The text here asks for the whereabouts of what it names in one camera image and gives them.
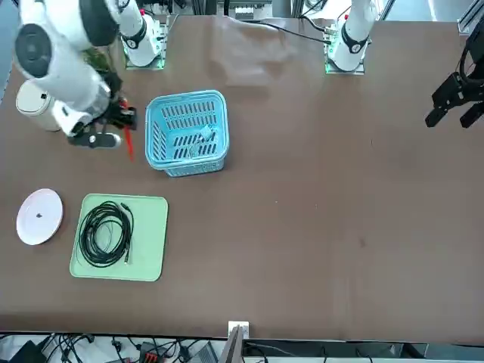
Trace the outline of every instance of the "plastic basket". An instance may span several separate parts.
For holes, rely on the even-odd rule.
[[[227,105],[218,91],[157,97],[146,109],[145,155],[169,176],[216,172],[228,152]]]

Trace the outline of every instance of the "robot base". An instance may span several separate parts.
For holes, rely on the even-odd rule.
[[[329,40],[332,43],[335,43],[337,37],[338,37],[338,30],[335,26],[335,24],[332,24],[330,26],[330,32],[328,34],[324,35],[324,40]],[[336,67],[336,65],[330,60],[329,54],[333,51],[333,46],[332,45],[324,45],[324,72],[326,74],[353,74],[357,76],[362,76],[365,74],[365,53],[363,53],[363,57],[361,58],[360,64],[358,67],[351,71],[351,72],[346,72],[344,70],[341,70],[340,68]]]
[[[128,55],[125,50],[125,61],[126,61],[126,69],[127,70],[162,70],[165,67],[165,59],[166,59],[166,43],[168,40],[168,33],[169,30],[172,28],[173,23],[176,20],[177,15],[174,17],[170,16],[166,18],[166,23],[161,23],[157,19],[154,19],[156,23],[160,25],[159,34],[162,39],[158,42],[159,47],[161,48],[160,54],[158,54],[147,66],[138,67],[135,66],[128,58]]]

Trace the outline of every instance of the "metal bracket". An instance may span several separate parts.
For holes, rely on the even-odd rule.
[[[457,20],[459,34],[462,36],[468,36],[483,15],[484,0],[474,0],[462,14],[461,18]]]
[[[242,339],[249,339],[249,322],[248,321],[229,321],[228,322],[228,333],[227,333],[227,335],[230,335],[230,333],[233,331],[233,329],[237,326],[242,328]]]

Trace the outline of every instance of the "cable connector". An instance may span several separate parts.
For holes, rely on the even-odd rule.
[[[121,344],[121,342],[119,342],[118,340],[115,340],[114,337],[111,340],[111,346],[113,346],[118,353],[123,350],[123,345]]]
[[[191,359],[190,349],[187,346],[180,344],[180,352],[178,353],[178,360],[185,363]]]

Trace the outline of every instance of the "black wire on table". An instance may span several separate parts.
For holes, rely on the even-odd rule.
[[[315,9],[315,8],[316,8],[318,5],[322,4],[323,2],[326,4],[327,0],[319,0],[319,1],[318,1],[318,2],[316,2],[316,3],[315,3],[313,6],[311,6],[311,7],[310,7],[308,10],[306,10],[306,11],[304,12],[304,14],[303,14],[303,15],[301,15],[301,17],[304,17],[305,15],[307,15],[307,14],[308,14],[308,13],[309,13],[311,10]]]
[[[292,32],[292,31],[285,29],[285,28],[278,26],[278,25],[274,25],[274,24],[270,24],[270,23],[262,23],[260,21],[256,21],[256,22],[253,22],[253,23],[270,26],[271,28],[278,29],[278,30],[281,30],[281,31],[289,33],[289,34],[293,34],[294,36],[300,36],[301,38],[304,38],[304,39],[314,40],[315,42],[320,42],[320,43],[331,45],[331,42],[329,40],[312,38],[311,36],[305,36],[304,34]]]
[[[351,5],[349,7],[347,7],[343,13],[341,13],[340,15],[338,15],[338,17],[336,18],[336,20],[339,20],[350,8],[351,8]]]
[[[131,220],[116,203],[110,200],[91,209],[82,219],[78,245],[89,265],[106,268],[118,262],[125,253],[125,263],[128,262],[135,219],[127,205],[121,203],[121,207],[129,212]],[[106,251],[96,241],[96,233],[99,228],[108,223],[118,225],[121,228],[121,235],[116,246]]]
[[[325,28],[323,28],[323,27],[321,27],[321,26],[316,25],[316,24],[315,24],[315,22],[314,22],[314,21],[312,21],[311,19],[309,19],[307,16],[301,15],[300,19],[301,19],[301,20],[307,20],[307,21],[309,22],[309,24],[310,24],[310,25],[311,25],[313,28],[315,28],[317,31],[319,31],[319,32],[322,32],[322,33],[325,33],[325,32],[326,32],[326,29],[325,29]]]

